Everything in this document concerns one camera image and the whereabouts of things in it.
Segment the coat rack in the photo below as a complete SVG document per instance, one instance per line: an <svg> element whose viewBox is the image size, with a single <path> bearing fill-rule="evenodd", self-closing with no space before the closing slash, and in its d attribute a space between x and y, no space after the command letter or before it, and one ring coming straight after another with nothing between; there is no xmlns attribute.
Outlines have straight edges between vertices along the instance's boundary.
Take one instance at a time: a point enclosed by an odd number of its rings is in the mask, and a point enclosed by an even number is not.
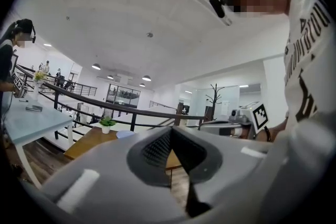
<svg viewBox="0 0 336 224"><path fill-rule="evenodd" d="M210 103L212 103L212 111L211 111L211 120L213 121L214 120L214 114L215 114L215 108L216 108L216 104L221 104L221 103L217 103L218 99L222 98L221 95L217 95L218 92L225 88L225 87L221 87L219 89L217 89L217 84L216 84L216 87L213 87L212 84L210 84L211 87L214 89L215 91L215 95L213 98L211 98L210 96L206 95L207 97L209 97L211 99Z"/></svg>

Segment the dark wood floor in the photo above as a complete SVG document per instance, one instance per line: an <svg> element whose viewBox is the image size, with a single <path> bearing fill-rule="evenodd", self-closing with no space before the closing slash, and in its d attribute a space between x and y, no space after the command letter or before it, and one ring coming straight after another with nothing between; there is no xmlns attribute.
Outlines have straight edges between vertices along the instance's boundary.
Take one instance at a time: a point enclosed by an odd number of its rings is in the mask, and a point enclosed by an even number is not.
<svg viewBox="0 0 336 224"><path fill-rule="evenodd" d="M31 168L41 184L54 172L70 162L70 160L63 155L63 152L43 138L25 145L23 149ZM6 149L6 153L11 164L17 164L23 167L13 144L9 145ZM21 174L21 178L31 182L26 171Z"/></svg>

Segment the black graphic on shirt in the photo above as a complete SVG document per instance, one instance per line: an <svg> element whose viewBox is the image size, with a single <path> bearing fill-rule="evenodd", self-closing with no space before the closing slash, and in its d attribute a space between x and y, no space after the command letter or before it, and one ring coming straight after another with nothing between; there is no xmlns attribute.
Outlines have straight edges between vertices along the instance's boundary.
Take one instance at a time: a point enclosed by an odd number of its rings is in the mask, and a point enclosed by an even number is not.
<svg viewBox="0 0 336 224"><path fill-rule="evenodd" d="M291 55L288 55L290 60L286 66L286 85L295 71L298 63L304 58L305 55L309 54L311 47L321 36L323 29L327 28L331 23L328 16L328 7L324 0L317 0L313 5L309 19L300 19L301 38L290 44L290 46L294 48L294 51Z"/></svg>
<svg viewBox="0 0 336 224"><path fill-rule="evenodd" d="M303 93L302 103L300 110L295 115L297 122L309 118L315 111L317 111L316 105L314 106L314 98L311 94L308 92L308 88L301 76L303 72L303 69L301 69L300 75L299 75L299 83L301 86L301 90Z"/></svg>

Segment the dome pendant light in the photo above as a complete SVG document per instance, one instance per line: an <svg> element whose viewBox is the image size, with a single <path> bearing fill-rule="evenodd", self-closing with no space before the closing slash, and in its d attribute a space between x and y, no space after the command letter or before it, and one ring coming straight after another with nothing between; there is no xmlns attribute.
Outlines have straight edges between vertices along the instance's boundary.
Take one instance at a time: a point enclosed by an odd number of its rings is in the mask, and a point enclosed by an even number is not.
<svg viewBox="0 0 336 224"><path fill-rule="evenodd" d="M145 81L152 81L152 79L151 79L151 77L150 76L143 76L143 78L142 78L143 80L145 80Z"/></svg>
<svg viewBox="0 0 336 224"><path fill-rule="evenodd" d="M94 65L92 65L92 68L100 70L100 65L95 63Z"/></svg>

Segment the wooden tabletop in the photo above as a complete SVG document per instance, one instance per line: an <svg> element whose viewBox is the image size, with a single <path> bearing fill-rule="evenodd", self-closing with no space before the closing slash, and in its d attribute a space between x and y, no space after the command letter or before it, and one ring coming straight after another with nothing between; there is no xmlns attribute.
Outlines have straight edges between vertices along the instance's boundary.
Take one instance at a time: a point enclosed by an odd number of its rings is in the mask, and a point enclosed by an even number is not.
<svg viewBox="0 0 336 224"><path fill-rule="evenodd" d="M112 140L117 140L117 132L110 131L108 134L103 134L100 127L93 127L80 140L78 140L72 147L64 152L64 155L69 159L76 159L80 155L89 151L93 147ZM179 159L176 157L174 151L170 152L167 160L166 170L172 170L181 167Z"/></svg>

